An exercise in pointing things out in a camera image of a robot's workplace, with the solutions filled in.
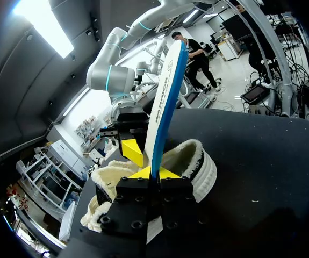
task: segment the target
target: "person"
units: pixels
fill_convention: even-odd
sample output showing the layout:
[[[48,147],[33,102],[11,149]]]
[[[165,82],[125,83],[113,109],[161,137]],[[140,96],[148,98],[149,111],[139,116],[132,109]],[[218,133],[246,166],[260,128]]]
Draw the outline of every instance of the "person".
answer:
[[[271,48],[269,42],[267,41],[267,39],[265,38],[264,34],[262,32],[260,32],[261,30],[258,27],[258,25],[256,25],[256,23],[254,22],[252,17],[248,13],[246,13],[246,10],[244,9],[244,7],[237,0],[231,0],[231,3],[238,9],[238,11],[243,15],[243,17],[249,22],[252,29],[255,32],[257,32],[256,35],[257,35],[258,41],[261,44],[261,47],[262,47],[264,53],[265,53],[265,57],[267,59],[270,59],[272,61],[273,65],[277,65],[277,61],[275,61],[276,56],[274,54],[274,51],[272,50],[272,48]],[[258,47],[258,44],[255,41],[255,39],[252,36],[251,31],[249,29],[247,29],[247,33],[249,34],[249,36],[242,39],[242,41],[244,42],[247,50],[249,51],[248,62],[249,62],[250,66],[252,68],[257,70],[259,76],[264,78],[265,82],[270,83],[268,72],[265,68],[265,65],[262,63],[263,57],[262,57],[261,51]]]
[[[199,68],[202,69],[202,72],[210,81],[211,86],[215,88],[216,91],[220,91],[220,87],[217,85],[212,73],[209,71],[209,60],[206,55],[203,53],[202,47],[198,42],[193,39],[186,39],[182,36],[181,32],[172,33],[172,38],[174,40],[181,40],[185,43],[189,51],[189,59],[193,60],[193,63],[187,67],[186,76],[190,80],[192,86],[198,89],[204,90],[205,87],[197,79],[197,71]]]

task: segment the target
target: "black surface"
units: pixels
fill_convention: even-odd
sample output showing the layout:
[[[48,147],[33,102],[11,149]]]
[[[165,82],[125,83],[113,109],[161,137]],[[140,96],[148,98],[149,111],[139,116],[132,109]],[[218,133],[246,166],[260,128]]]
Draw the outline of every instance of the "black surface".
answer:
[[[241,15],[247,20],[251,28],[256,34],[261,34],[262,31],[252,19],[248,12],[242,12]],[[233,36],[235,40],[241,40],[246,37],[252,37],[250,29],[245,25],[242,19],[235,15],[222,23],[225,29]]]
[[[188,139],[200,140],[218,168],[214,187],[199,204],[214,226],[211,246],[215,246],[206,247],[210,254],[256,248],[269,254],[275,250],[269,239],[277,232],[281,236],[293,231],[292,240],[304,238],[304,228],[309,227],[308,121],[210,109],[176,110],[167,148]],[[112,159],[124,160],[118,153]],[[97,234],[80,225],[94,194],[94,184],[88,180],[71,238],[91,239]],[[149,257],[164,252],[158,248],[163,244],[160,235],[148,245]]]

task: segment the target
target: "table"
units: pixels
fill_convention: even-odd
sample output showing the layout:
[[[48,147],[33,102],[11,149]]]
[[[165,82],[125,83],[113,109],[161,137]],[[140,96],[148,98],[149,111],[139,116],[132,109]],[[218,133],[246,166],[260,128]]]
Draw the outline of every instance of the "table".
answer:
[[[200,140],[218,168],[213,189],[200,203],[213,222],[208,257],[248,254],[258,248],[275,254],[269,241],[272,234],[289,227],[299,235],[297,225],[309,223],[309,121],[211,109],[176,110],[166,149],[188,139]],[[86,241],[92,243],[97,234],[80,225],[94,194],[94,183],[88,180],[71,229],[71,238],[76,238],[72,246],[79,243],[84,252],[94,249]],[[162,245],[159,234],[147,246],[148,257],[160,256]],[[65,255],[71,252],[69,247]]]

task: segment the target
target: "white floor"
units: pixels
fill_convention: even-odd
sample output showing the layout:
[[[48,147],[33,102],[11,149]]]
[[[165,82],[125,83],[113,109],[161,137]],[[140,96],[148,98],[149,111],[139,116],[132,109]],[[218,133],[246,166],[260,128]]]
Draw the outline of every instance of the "white floor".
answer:
[[[296,47],[296,62],[303,65],[309,72],[306,55],[302,46]],[[250,83],[250,75],[256,71],[248,63],[249,52],[244,51],[238,59],[224,61],[220,55],[215,56],[210,61],[210,71],[214,78],[221,78],[221,91],[211,90],[207,95],[209,97],[217,94],[217,101],[211,106],[212,109],[221,109],[234,112],[244,112],[243,104],[239,96],[245,93],[246,85]],[[258,78],[258,73],[253,73],[251,80]],[[203,85],[209,83],[202,72],[198,72],[197,79]],[[202,102],[197,98],[192,103],[192,108],[197,108]]]

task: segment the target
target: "shoe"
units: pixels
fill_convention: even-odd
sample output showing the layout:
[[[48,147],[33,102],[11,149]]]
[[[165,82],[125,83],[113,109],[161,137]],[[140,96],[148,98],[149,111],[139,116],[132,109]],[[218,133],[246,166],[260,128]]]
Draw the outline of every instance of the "shoe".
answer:
[[[217,178],[216,165],[198,140],[187,140],[166,152],[161,166],[190,179],[197,203],[206,197]]]
[[[92,197],[87,213],[81,218],[80,223],[89,230],[99,233],[102,231],[100,218],[108,212],[116,196],[117,183],[123,176],[129,177],[137,172],[135,164],[113,166],[115,164],[118,164],[117,161],[110,162],[105,168],[95,165],[88,171],[96,183],[96,195]]]
[[[95,195],[88,205],[87,213],[80,220],[81,225],[87,227],[89,230],[98,233],[102,232],[102,228],[100,227],[100,217],[107,213],[110,206],[110,202],[104,202],[102,205],[99,205],[97,196]]]
[[[220,86],[216,86],[216,88],[214,88],[214,90],[216,90],[217,92],[219,92],[221,90]]]
[[[166,152],[163,155],[161,166],[178,176],[186,176],[191,180],[193,185],[193,195],[197,203],[203,200],[203,198],[210,192],[217,178],[216,165],[207,152],[204,151],[202,143],[198,140],[187,140],[174,149]],[[121,177],[133,175],[141,169],[142,168],[131,161],[111,161],[107,167],[95,169],[95,171],[91,173],[91,178],[96,183],[98,195],[108,195],[110,196],[110,199],[113,200],[116,195],[116,184]],[[95,210],[97,214],[93,216],[93,219],[97,221],[99,218],[98,216],[103,213],[101,213],[98,208]],[[85,220],[88,220],[89,218],[92,219],[92,216],[87,216]],[[94,228],[100,228],[96,223],[90,223],[90,227],[92,228],[91,230],[94,230]],[[149,243],[161,231],[161,217],[157,217],[150,221],[147,228],[147,243]]]
[[[190,179],[197,203],[209,193],[217,178],[217,168],[214,161],[204,151],[202,143],[195,139],[187,140],[163,154],[161,166],[178,176],[186,176]],[[103,180],[107,179],[106,175],[117,173],[117,176],[113,176],[116,182],[107,186],[107,193],[114,199],[116,194],[114,187],[123,174],[134,174],[141,169],[132,161],[111,161],[107,167],[92,172],[91,177],[97,185],[100,185],[100,188],[106,188],[106,185],[103,184]]]

